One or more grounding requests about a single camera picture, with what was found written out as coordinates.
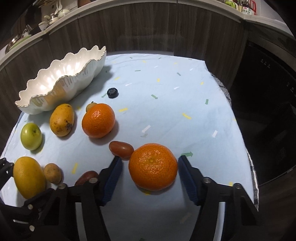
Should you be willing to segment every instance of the blueberry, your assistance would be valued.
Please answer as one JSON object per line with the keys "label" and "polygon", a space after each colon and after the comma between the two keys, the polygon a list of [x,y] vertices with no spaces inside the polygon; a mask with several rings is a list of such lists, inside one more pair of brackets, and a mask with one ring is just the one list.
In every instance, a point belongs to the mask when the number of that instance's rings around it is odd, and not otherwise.
{"label": "blueberry", "polygon": [[110,88],[107,91],[107,95],[111,99],[116,98],[118,96],[118,90],[116,88]]}

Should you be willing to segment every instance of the fruit bowl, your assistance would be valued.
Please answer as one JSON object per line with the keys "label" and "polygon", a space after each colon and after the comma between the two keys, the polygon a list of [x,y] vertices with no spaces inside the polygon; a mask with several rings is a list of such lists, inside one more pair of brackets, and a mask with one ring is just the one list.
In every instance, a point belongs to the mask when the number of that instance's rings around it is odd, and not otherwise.
{"label": "fruit bowl", "polygon": [[28,80],[27,88],[19,92],[16,106],[23,112],[36,115],[53,110],[84,90],[102,70],[106,60],[106,47],[99,50],[82,48],[77,54],[67,53],[62,60],[54,60],[47,69],[38,71]]}

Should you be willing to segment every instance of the tablecloth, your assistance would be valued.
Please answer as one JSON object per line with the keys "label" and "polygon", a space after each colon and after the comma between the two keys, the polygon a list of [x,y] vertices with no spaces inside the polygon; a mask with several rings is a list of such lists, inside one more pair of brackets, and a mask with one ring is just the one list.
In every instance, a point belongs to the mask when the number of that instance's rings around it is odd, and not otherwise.
{"label": "tablecloth", "polygon": [[[119,96],[110,99],[109,88]],[[82,130],[85,107],[91,101],[110,105],[116,115],[114,129],[101,139],[90,139]],[[49,127],[52,111],[38,115],[22,113],[2,157],[15,162],[21,156],[35,158],[41,166],[56,163],[69,186],[86,171],[109,166],[112,140],[139,146],[155,142],[167,146],[178,158],[187,153],[192,166],[217,183],[241,183],[253,200],[248,154],[232,109],[208,71],[204,61],[153,54],[108,56],[101,73],[76,98],[75,124],[65,137],[55,136]],[[36,151],[20,142],[22,127],[36,123],[44,142]],[[21,206],[13,178],[1,191],[6,204]],[[102,207],[111,240],[189,240],[199,207],[189,200],[179,175],[174,184],[160,192],[140,190],[133,183],[128,161],[112,200]],[[221,236],[223,204],[219,210],[215,240]]]}

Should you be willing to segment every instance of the metal bolt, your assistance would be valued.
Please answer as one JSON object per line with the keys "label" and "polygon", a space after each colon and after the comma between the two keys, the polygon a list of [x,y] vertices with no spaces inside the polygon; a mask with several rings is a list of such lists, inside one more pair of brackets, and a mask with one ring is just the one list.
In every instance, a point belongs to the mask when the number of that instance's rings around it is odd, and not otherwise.
{"label": "metal bolt", "polygon": [[210,179],[209,177],[205,177],[204,178],[204,182],[205,183],[211,183],[212,179]]}
{"label": "metal bolt", "polygon": [[61,183],[60,185],[59,185],[59,189],[65,189],[65,187],[66,187],[67,185],[66,184],[64,184],[64,183]]}
{"label": "metal bolt", "polygon": [[91,179],[89,179],[90,183],[96,183],[98,181],[98,179],[96,177],[92,177]]}
{"label": "metal bolt", "polygon": [[30,225],[29,229],[30,229],[32,232],[34,232],[35,227],[34,227],[33,225]]}
{"label": "metal bolt", "polygon": [[235,188],[236,188],[236,189],[242,189],[242,186],[241,186],[239,183],[236,183],[236,184],[235,184]]}

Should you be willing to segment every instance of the tangerine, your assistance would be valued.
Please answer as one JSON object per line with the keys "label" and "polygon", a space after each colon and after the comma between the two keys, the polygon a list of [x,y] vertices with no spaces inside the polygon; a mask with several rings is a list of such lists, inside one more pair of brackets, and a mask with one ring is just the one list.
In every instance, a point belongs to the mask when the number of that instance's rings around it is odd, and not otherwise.
{"label": "tangerine", "polygon": [[115,125],[113,109],[104,103],[96,104],[85,113],[82,119],[82,129],[92,138],[107,135]]}
{"label": "tangerine", "polygon": [[167,147],[148,143],[133,152],[128,169],[131,178],[139,187],[159,191],[174,182],[178,164]]}

